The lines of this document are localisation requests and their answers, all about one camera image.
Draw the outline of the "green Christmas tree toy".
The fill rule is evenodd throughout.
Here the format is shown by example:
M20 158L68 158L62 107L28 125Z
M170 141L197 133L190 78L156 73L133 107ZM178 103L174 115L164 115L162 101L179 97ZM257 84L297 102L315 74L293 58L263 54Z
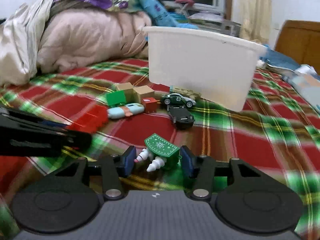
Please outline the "green Christmas tree toy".
M175 168L180 161L180 148L156 133L144 140L145 148L136 156L134 162L142 163L149 159L148 173L161 168Z

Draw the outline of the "black toy car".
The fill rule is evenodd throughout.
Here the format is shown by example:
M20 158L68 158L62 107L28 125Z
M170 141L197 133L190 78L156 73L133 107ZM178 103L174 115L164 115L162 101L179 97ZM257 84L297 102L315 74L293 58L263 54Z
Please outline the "black toy car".
M168 106L168 115L178 130L186 130L193 126L194 116L184 107Z

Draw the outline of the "light blue fish toy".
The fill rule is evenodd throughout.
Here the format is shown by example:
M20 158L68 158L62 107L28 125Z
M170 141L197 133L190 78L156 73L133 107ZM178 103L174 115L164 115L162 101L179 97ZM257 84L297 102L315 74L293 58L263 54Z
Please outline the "light blue fish toy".
M120 107L113 107L107 110L109 119L120 119L143 113L144 106L140 103L129 103Z

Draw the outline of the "wooden cube block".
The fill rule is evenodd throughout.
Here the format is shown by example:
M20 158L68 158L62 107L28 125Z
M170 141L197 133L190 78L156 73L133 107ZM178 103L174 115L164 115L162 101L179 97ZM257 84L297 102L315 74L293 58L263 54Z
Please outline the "wooden cube block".
M116 90L122 90L128 103L135 101L133 85L130 82L116 84Z
M133 95L136 103L141 103L144 98L153 98L155 91L147 85L134 87Z

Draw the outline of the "tan toy tank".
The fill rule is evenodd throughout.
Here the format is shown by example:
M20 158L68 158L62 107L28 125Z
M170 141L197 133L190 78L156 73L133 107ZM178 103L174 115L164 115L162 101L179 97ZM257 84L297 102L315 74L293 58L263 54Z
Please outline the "tan toy tank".
M185 89L185 88L181 88L181 87L177 87L177 86L170 86L169 89L170 94L171 93L178 93L181 94L182 96L191 98L195 101L199 100L201 98L201 94L198 92L195 92L191 89Z

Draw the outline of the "small red cube toy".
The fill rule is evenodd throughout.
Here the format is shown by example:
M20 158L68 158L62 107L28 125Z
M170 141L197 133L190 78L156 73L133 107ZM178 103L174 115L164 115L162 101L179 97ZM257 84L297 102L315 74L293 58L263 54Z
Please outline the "small red cube toy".
M159 101L155 98L143 98L141 103L144 106L145 113L154 113L159 107Z

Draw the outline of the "red plastic block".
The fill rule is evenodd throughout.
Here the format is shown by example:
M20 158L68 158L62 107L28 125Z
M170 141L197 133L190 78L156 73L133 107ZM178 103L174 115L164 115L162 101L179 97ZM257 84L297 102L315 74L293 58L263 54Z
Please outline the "red plastic block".
M107 122L107 108L105 106L95 105L66 128L72 131L93 134Z

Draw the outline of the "green plastic block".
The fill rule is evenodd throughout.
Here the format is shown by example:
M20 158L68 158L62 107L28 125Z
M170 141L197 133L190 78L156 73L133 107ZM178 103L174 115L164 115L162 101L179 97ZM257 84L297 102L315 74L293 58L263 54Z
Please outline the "green plastic block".
M114 91L106 94L107 105L110 108L126 105L126 96L123 90Z

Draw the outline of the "pink quilted duvet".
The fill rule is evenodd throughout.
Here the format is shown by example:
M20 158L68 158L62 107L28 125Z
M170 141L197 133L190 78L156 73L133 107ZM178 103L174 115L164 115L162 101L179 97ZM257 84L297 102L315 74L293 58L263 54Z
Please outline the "pink quilted duvet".
M68 0L23 4L1 24L1 85L111 58L146 57L143 28L150 25L142 11L107 12Z

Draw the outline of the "red green plaid bedsheet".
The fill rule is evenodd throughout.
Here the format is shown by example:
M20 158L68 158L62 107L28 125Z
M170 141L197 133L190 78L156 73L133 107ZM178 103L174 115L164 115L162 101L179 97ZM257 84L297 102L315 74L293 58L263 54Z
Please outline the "red green plaid bedsheet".
M104 105L117 84L147 85L156 97L169 91L151 83L148 74L145 60L103 62L3 88L1 103L70 124L91 107ZM162 109L109 121L93 135L84 156L93 161L122 154L131 145L140 151L147 137L158 134L218 161L238 157L300 195L304 212L296 232L303 239L319 239L319 114L280 75L257 69L240 112L199 100L191 113L195 123L184 131Z

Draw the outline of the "white plastic bin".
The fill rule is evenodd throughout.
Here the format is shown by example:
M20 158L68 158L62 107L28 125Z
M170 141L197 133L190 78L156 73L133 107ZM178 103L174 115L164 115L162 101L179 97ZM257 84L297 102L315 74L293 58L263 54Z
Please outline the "white plastic bin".
M243 109L266 46L220 33L173 27L145 27L149 80L191 89L235 112Z

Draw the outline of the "blue pillow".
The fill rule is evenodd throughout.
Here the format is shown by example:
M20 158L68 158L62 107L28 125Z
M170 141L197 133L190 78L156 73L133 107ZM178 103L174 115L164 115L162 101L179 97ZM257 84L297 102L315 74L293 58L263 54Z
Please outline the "blue pillow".
M296 70L300 67L294 59L288 57L282 53L272 50L268 45L264 45L266 47L266 53L260 58L261 61L266 63L268 66Z

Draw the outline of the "cartoon patterned pillow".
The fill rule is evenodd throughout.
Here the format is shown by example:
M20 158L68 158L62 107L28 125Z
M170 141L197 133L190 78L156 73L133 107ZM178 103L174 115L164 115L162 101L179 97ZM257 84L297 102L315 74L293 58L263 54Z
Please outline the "cartoon patterned pillow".
M267 68L280 74L282 79L291 85L296 92L319 113L319 75L313 67L302 64L296 70L291 70L289 68L276 67L268 64Z

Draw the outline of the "grey stool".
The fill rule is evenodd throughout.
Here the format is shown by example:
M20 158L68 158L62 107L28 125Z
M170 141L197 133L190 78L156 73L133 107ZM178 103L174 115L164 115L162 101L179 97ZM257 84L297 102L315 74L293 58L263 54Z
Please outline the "grey stool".
M230 20L222 20L221 22L214 22L214 27L218 33L239 37L241 24Z

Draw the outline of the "white bagged pillow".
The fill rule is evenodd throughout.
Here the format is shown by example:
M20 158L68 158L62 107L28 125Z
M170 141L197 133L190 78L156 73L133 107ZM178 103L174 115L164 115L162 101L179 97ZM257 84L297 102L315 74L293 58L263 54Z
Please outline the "white bagged pillow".
M208 12L198 12L189 16L190 20L203 20L211 22L223 22L224 18L220 14L211 14Z

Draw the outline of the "wooden headboard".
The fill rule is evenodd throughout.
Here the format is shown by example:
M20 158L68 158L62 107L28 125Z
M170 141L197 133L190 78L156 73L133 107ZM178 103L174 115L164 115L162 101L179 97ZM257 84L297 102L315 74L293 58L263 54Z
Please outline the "wooden headboard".
M299 64L312 66L319 73L320 23L298 20L285 21L274 49Z

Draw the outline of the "folding chair red seat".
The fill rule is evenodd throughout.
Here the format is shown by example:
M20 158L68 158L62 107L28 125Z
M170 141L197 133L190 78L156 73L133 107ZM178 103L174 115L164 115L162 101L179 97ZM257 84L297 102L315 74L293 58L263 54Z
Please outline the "folding chair red seat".
M184 15L186 18L189 17L188 9L192 8L195 4L193 0L175 0L175 3L180 6L180 14Z

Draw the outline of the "purple floral blue blanket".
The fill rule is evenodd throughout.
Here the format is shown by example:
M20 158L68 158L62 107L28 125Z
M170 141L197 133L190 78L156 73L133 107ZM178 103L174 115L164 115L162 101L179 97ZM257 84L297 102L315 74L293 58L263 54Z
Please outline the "purple floral blue blanket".
M50 17L67 10L80 8L98 8L108 12L144 12L155 26L197 29L190 23L179 23L157 0L54 0Z

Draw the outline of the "yellow curtain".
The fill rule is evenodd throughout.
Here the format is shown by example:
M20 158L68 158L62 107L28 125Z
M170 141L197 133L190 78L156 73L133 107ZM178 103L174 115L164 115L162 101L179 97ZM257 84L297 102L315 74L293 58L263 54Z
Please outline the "yellow curtain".
M267 44L271 30L272 0L240 0L240 12L240 37Z

